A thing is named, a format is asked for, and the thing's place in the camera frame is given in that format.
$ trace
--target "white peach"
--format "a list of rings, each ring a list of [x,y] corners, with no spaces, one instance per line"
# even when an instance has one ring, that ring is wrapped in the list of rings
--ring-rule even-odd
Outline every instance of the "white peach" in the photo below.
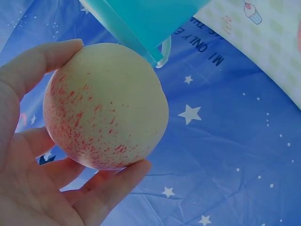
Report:
[[[168,104],[151,65],[118,44],[85,46],[51,77],[43,114],[53,141],[98,170],[146,158],[165,133]]]

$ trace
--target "blue plastic container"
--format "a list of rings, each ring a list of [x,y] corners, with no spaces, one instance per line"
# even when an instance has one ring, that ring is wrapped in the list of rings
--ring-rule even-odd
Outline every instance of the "blue plastic container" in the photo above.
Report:
[[[210,0],[80,1],[120,44],[159,68],[168,60],[170,35]]]

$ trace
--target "white star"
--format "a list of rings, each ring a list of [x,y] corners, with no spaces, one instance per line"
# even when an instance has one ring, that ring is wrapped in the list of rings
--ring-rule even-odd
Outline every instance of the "white star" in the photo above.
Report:
[[[83,7],[83,8],[81,9],[81,11],[82,11],[82,12],[85,12],[86,14],[89,13],[89,10],[87,10],[85,7]]]
[[[31,125],[34,124],[34,121],[36,121],[36,119],[37,119],[36,116],[33,115],[32,119],[31,119],[31,121],[32,121]]]
[[[52,155],[51,150],[44,155],[45,161],[48,161],[49,157]]]
[[[171,187],[171,188],[164,187],[164,192],[162,192],[162,194],[165,194],[167,198],[174,195],[173,187]]]
[[[190,76],[185,76],[185,83],[187,83],[188,85],[190,85],[190,83],[193,81],[193,79]]]
[[[186,105],[186,110],[178,116],[184,117],[186,125],[188,125],[193,119],[202,120],[198,115],[200,109],[201,107],[191,108],[189,105]]]
[[[211,221],[209,220],[210,215],[205,217],[202,215],[202,219],[199,221],[200,224],[203,224],[203,226],[206,226],[207,224],[211,224]]]

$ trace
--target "hand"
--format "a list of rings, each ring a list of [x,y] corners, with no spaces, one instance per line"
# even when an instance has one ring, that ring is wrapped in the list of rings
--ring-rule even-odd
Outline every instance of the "hand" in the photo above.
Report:
[[[80,40],[40,45],[0,68],[0,225],[99,226],[151,168],[147,160],[102,171],[80,189],[60,192],[84,167],[70,158],[39,165],[55,144],[46,129],[15,133],[20,101],[44,74],[67,63]]]

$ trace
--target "wrinkled fabric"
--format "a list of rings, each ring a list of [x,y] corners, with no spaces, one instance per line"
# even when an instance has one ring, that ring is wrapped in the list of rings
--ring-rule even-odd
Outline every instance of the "wrinkled fabric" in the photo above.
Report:
[[[49,41],[115,40],[77,1],[0,2],[0,65]],[[172,35],[156,69],[170,107],[151,172],[103,226],[298,226],[301,113],[250,59],[194,20]],[[17,131],[44,125],[51,74],[21,102]],[[54,147],[40,164],[64,158]],[[86,169],[63,190],[95,174]]]

